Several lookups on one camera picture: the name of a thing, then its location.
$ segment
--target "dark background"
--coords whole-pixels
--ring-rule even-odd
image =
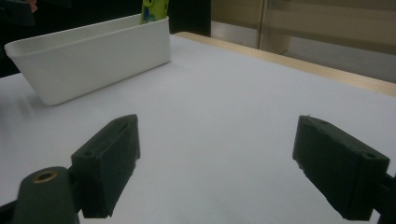
[[[139,14],[142,0],[76,0],[71,8],[37,0],[36,5],[35,26],[0,21],[0,77],[20,72],[4,53],[6,43]],[[210,0],[169,0],[168,16],[171,34],[186,31],[210,36]]]

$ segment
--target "green object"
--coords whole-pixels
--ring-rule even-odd
[[[141,23],[159,21],[166,18],[169,0],[143,0]]]

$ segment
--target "wooden table edge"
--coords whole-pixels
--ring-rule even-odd
[[[389,96],[396,96],[396,84],[375,79],[372,77],[364,77],[361,75],[341,71],[338,69],[326,67],[323,65],[308,63],[297,59],[292,59],[282,55],[266,52],[259,49],[252,49],[249,47],[237,45],[234,43],[218,40],[211,37],[202,35],[196,35],[187,32],[180,32],[175,34],[176,36],[183,37],[189,40],[193,40],[199,43],[207,44],[210,46],[218,47],[221,49],[227,49],[233,52],[245,54],[254,58],[265,60],[271,63],[278,63],[287,67],[295,68],[310,74],[314,74],[320,77],[326,77],[332,80],[336,80],[342,83],[346,83],[351,86],[363,88],[369,91],[375,91]]]

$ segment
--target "white plastic bin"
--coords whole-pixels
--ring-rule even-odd
[[[39,98],[57,105],[170,61],[168,19],[140,15],[14,41],[7,55]]]

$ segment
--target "white table surface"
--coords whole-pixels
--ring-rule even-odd
[[[43,105],[21,74],[1,78],[0,204],[127,114],[142,157],[113,217],[81,223],[348,223],[291,158],[300,115],[387,155],[396,173],[396,98],[181,37],[171,45],[170,63],[62,105]]]

